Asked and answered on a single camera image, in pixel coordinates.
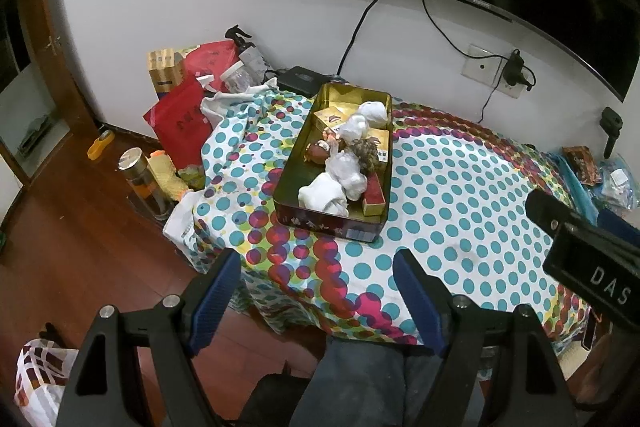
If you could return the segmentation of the person right hand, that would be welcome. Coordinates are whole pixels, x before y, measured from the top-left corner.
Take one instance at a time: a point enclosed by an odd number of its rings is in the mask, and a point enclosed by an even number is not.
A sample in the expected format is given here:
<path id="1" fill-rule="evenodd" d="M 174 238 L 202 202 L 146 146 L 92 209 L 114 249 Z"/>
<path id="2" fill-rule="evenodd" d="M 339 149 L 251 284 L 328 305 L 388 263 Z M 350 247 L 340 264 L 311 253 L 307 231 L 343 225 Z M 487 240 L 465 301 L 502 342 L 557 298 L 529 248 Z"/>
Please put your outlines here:
<path id="1" fill-rule="evenodd" d="M 591 350 L 585 365 L 587 373 L 578 384 L 575 398 L 578 403 L 605 402 L 639 356 L 639 335 L 613 329 L 605 334 Z"/>

